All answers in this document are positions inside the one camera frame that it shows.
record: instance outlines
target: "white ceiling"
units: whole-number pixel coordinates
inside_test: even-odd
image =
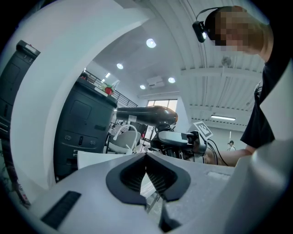
[[[208,126],[243,131],[254,105],[253,91],[261,80],[264,62],[258,55],[223,52],[208,39],[199,43],[192,29],[195,14],[224,5],[239,5],[257,19],[267,22],[249,2],[239,0],[141,0],[156,18],[148,21],[107,46],[94,61],[132,86],[145,98],[157,93],[165,96],[180,92],[188,118],[204,120]],[[209,12],[200,15],[204,21]],[[146,46],[153,38],[157,46]],[[223,56],[232,63],[223,69]],[[123,70],[116,67],[122,63]],[[165,87],[140,90],[146,79],[162,76]],[[175,77],[176,83],[168,83]],[[212,114],[235,117],[236,121],[214,121]]]

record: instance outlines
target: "shirt sleeve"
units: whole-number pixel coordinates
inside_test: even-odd
[[[259,124],[259,112],[256,109],[256,106],[254,106],[248,125],[240,140],[256,149],[261,145]]]

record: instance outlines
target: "white cable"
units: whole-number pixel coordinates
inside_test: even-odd
[[[117,136],[118,136],[118,134],[120,133],[121,129],[124,128],[124,127],[132,127],[132,128],[134,128],[134,131],[136,132],[136,138],[134,139],[133,144],[132,144],[132,147],[131,147],[131,150],[133,150],[133,148],[134,148],[134,146],[135,146],[135,144],[136,144],[136,139],[137,139],[137,129],[136,129],[136,127],[134,127],[133,125],[131,125],[131,124],[122,125],[122,126],[119,128],[119,130],[117,131],[116,135],[113,137],[113,140],[114,140],[114,141],[117,140]]]

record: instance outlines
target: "person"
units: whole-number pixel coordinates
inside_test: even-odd
[[[239,158],[252,155],[257,148],[274,140],[260,104],[279,81],[290,59],[284,32],[278,24],[272,21],[269,25],[263,24],[240,6],[216,9],[206,18],[206,33],[216,46],[231,46],[236,51],[258,54],[265,61],[261,85],[254,92],[255,105],[241,138],[247,146],[245,149],[220,152],[229,166],[235,166]],[[205,163],[215,164],[210,149],[206,151],[204,160]],[[219,155],[218,164],[225,165]]]
[[[230,141],[228,144],[230,147],[227,149],[227,151],[235,151],[236,148],[233,146],[234,145],[234,141]]]

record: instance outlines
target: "round recessed light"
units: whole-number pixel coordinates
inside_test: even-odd
[[[175,83],[175,79],[174,79],[173,77],[170,77],[170,78],[168,79],[168,81],[169,81],[170,83]]]
[[[157,44],[154,42],[154,40],[152,38],[150,38],[150,39],[146,40],[146,45],[149,48],[155,48]]]
[[[122,64],[117,64],[117,67],[118,67],[119,69],[123,69],[123,65],[122,65]]]

